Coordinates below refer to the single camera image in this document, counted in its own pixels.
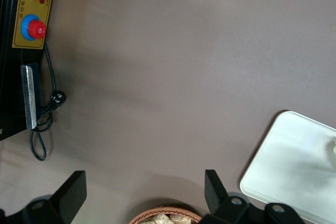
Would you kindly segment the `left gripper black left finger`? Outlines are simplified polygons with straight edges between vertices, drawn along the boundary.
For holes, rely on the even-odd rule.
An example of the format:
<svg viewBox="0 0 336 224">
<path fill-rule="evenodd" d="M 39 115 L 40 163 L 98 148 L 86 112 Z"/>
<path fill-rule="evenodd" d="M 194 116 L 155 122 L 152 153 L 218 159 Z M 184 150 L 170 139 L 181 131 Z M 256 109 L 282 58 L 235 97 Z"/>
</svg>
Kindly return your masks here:
<svg viewBox="0 0 336 224">
<path fill-rule="evenodd" d="M 75 171 L 49 198 L 34 200 L 24 208 L 24 223 L 72 223 L 86 198 L 86 172 Z"/>
</svg>

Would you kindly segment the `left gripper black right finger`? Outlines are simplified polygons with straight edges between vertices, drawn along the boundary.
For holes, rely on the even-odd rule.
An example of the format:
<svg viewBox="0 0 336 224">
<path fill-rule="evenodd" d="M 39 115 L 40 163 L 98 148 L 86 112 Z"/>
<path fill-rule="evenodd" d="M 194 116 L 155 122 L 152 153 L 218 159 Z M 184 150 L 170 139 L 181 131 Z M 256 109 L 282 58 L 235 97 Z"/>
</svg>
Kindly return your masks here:
<svg viewBox="0 0 336 224">
<path fill-rule="evenodd" d="M 209 209 L 207 220 L 215 223 L 244 223 L 248 203 L 238 195 L 230 195 L 217 172 L 205 171 L 204 196 Z"/>
</svg>

